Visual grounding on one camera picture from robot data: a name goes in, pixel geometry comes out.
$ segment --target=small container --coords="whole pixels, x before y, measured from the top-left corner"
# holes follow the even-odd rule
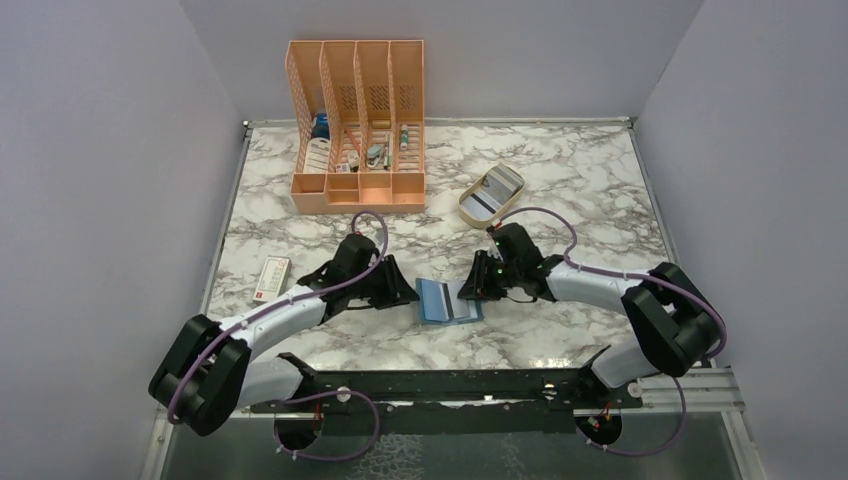
[[[325,127],[329,127],[330,123],[327,121],[327,112],[319,112],[315,114],[315,118],[312,119],[312,126],[323,125]]]
[[[499,163],[459,196],[459,218],[474,228],[485,229],[509,211],[523,190],[521,175]]]
[[[315,125],[312,127],[312,138],[330,139],[330,127],[327,125]]]
[[[291,260],[288,257],[267,257],[253,291],[253,301],[265,303],[279,297],[286,288],[290,270]]]
[[[359,169],[359,154],[356,152],[347,152],[347,164],[350,166],[350,171],[352,172]]]
[[[409,125],[403,124],[400,126],[400,149],[406,151],[409,147]]]
[[[383,145],[371,145],[368,148],[368,168],[376,168],[380,164],[380,159],[383,158]]]
[[[306,144],[306,158],[303,171],[306,173],[326,173],[330,162],[330,141],[326,138],[313,138]]]

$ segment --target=marble tabletop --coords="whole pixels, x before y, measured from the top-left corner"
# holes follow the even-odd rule
[[[465,279],[485,232],[458,216],[462,191],[503,162],[526,181],[520,206],[551,208],[575,225],[573,258],[590,265],[651,268],[666,250],[628,130],[624,126],[426,127],[427,209],[388,215],[389,253],[411,285],[416,277]],[[245,312],[268,255],[292,259],[288,288],[329,260],[348,233],[349,215],[299,215],[289,196],[295,127],[253,130],[209,316]],[[535,212],[520,222],[543,255],[561,253],[568,232]],[[360,230],[376,232],[375,221]],[[316,369],[575,367],[633,335],[619,314],[580,303],[483,305],[482,322],[421,325],[416,305],[349,311],[301,332],[260,358],[292,352]]]

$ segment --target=orange desk organizer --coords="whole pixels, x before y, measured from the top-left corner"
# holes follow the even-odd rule
[[[423,212],[424,42],[421,40],[296,40],[286,73],[300,147],[291,197],[300,213]],[[326,111],[330,161],[325,173],[304,173],[312,118]],[[401,125],[409,139],[401,150]],[[351,141],[352,133],[356,141]],[[365,152],[391,145],[391,167],[370,169]],[[359,171],[335,173],[348,152],[361,148]]]

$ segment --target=white wall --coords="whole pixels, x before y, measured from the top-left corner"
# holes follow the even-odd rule
[[[701,0],[181,0],[242,116],[292,118],[289,40],[423,38],[427,114],[638,115]]]
[[[240,119],[176,0],[4,2],[0,477],[135,478]]]
[[[844,478],[848,3],[705,0],[636,124],[769,478]]]

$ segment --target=small white box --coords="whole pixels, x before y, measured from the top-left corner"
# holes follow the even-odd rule
[[[253,292],[255,302],[270,302],[283,293],[291,270],[291,260],[286,257],[268,257],[259,274],[259,283]]]

